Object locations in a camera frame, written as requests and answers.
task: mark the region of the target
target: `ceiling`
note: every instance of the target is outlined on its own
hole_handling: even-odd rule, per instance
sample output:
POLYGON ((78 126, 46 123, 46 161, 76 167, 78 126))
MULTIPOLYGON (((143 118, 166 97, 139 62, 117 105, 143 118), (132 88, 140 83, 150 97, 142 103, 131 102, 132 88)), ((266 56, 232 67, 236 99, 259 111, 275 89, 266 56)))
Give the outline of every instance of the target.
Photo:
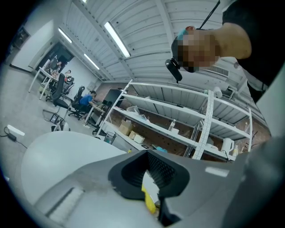
MULTIPOLYGON (((69 0, 63 4, 64 16, 59 27, 73 41, 70 45, 62 36, 61 41, 100 80, 135 81, 176 84, 165 67, 165 60, 171 58, 171 43, 177 33, 189 26, 199 27, 217 0, 69 0), (121 50, 105 30, 109 21, 123 43, 130 57, 125 58, 121 50), (86 58, 86 53, 100 68, 97 70, 86 58)), ((204 29, 222 26, 222 9, 219 6, 212 14, 204 29)), ((188 73, 181 70, 187 88, 197 90, 228 88, 235 91, 233 98, 243 99, 246 105, 254 105, 246 86, 243 70, 233 67, 236 59, 221 58, 215 64, 228 71, 227 76, 201 70, 188 73)))

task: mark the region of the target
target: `doorway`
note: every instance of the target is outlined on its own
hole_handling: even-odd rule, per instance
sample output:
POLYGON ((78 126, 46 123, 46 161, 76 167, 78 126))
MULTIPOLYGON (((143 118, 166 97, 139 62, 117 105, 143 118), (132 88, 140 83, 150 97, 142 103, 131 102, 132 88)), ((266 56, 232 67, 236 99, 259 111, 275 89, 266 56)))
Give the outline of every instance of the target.
POLYGON ((59 70, 59 73, 61 70, 65 67, 65 65, 72 60, 74 57, 72 53, 70 53, 67 48, 62 45, 60 42, 55 44, 55 46, 43 57, 43 59, 40 61, 39 65, 36 68, 36 71, 39 70, 40 66, 43 66, 45 62, 50 59, 52 60, 54 57, 57 57, 58 61, 61 61, 61 69, 59 70))

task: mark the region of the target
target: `shelf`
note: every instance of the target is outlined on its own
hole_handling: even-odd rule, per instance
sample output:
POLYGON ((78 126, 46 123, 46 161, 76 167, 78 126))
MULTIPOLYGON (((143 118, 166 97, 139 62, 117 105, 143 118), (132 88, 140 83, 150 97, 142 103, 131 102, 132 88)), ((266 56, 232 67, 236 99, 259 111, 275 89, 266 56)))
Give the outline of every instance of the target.
MULTIPOLYGON (((131 85, 140 97, 150 96, 157 101, 179 104, 194 110, 201 109, 208 100, 207 94, 180 87, 138 82, 132 82, 131 85)), ((248 111, 230 102, 214 98, 213 117, 216 119, 235 124, 247 116, 250 116, 248 111)))
POLYGON ((199 110, 208 99, 208 95, 169 85, 132 82, 131 85, 141 97, 150 96, 153 99, 179 104, 191 109, 199 110))
POLYGON ((211 154, 217 155, 217 156, 222 157, 222 158, 224 158, 224 159, 227 159, 227 158, 228 158, 228 159, 231 160, 231 161, 235 161, 235 160, 236 160, 236 157, 231 156, 231 155, 228 155, 228 156, 227 156, 225 153, 222 153, 221 151, 216 150, 216 149, 211 148, 211 147, 205 147, 205 151, 208 151, 208 152, 210 152, 211 154))
POLYGON ((232 140, 238 140, 242 138, 250 139, 250 135, 244 131, 213 118, 210 133, 221 138, 230 138, 232 140))
POLYGON ((137 122, 137 123, 139 123, 139 124, 141 124, 141 125, 143 125, 145 127, 148 127, 148 128, 150 128, 150 129, 152 129, 152 130, 154 130, 154 131, 156 131, 156 132, 158 132, 160 134, 163 134, 163 135, 165 135, 165 136, 167 136, 169 138, 172 138, 175 141, 180 142, 180 143, 182 143, 184 145, 187 145, 187 146, 191 145, 191 146, 194 146, 194 147, 196 147, 198 145, 198 143, 193 141, 193 140, 190 140, 190 139, 188 139, 186 137, 183 137, 183 136, 181 136, 179 134, 176 134, 176 133, 174 133, 172 131, 169 131, 169 130, 163 128, 163 127, 160 127, 160 126, 155 125, 155 124, 153 124, 151 122, 143 120, 140 117, 138 117, 137 115, 132 114, 131 112, 127 112, 127 111, 119 109, 117 107, 114 107, 114 110, 116 110, 116 111, 120 112, 121 114, 127 116, 129 119, 131 119, 131 120, 133 120, 133 121, 135 121, 135 122, 137 122))
POLYGON ((134 148, 136 148, 139 151, 145 150, 144 147, 142 147, 143 143, 139 144, 135 142, 134 140, 130 139, 129 136, 124 135, 122 132, 119 131, 119 128, 115 126, 114 124, 110 122, 105 122, 107 126, 109 126, 114 132, 116 132, 117 135, 119 135, 121 138, 126 140, 130 145, 132 145, 134 148))
POLYGON ((228 123, 235 124, 245 117, 249 117, 250 114, 232 103, 214 98, 213 116, 228 123))
POLYGON ((166 116, 171 119, 178 120, 194 127, 201 119, 206 118, 205 115, 193 111, 189 108, 180 108, 167 103, 159 102, 156 100, 136 97, 132 95, 124 95, 124 97, 134 106, 142 108, 143 110, 150 111, 161 116, 166 116))

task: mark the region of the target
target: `bottle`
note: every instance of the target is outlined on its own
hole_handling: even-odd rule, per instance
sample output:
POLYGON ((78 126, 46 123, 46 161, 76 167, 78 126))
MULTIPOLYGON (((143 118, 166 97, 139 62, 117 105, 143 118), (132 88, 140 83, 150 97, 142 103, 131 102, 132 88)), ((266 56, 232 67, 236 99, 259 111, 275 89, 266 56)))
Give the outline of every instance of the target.
POLYGON ((248 131, 248 123, 245 122, 244 132, 247 133, 247 131, 248 131))
POLYGON ((172 129, 173 129, 174 126, 175 126, 175 123, 176 123, 176 120, 174 119, 174 120, 171 122, 171 124, 170 124, 170 126, 169 126, 169 128, 168 128, 169 131, 172 131, 172 129))
POLYGON ((232 155, 236 157, 239 154, 239 146, 235 145, 235 148, 233 149, 232 155))

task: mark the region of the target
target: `person in blue shirt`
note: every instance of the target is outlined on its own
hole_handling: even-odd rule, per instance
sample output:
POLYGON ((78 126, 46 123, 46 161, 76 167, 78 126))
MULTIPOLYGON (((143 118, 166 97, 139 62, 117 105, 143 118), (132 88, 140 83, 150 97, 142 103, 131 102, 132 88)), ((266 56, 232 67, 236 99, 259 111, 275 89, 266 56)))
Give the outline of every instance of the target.
POLYGON ((79 101, 79 104, 85 106, 84 111, 86 112, 82 117, 81 120, 85 121, 85 118, 87 117, 88 113, 90 112, 90 105, 92 104, 93 100, 96 97, 96 92, 94 90, 92 90, 90 92, 90 94, 85 95, 84 97, 82 97, 79 101))

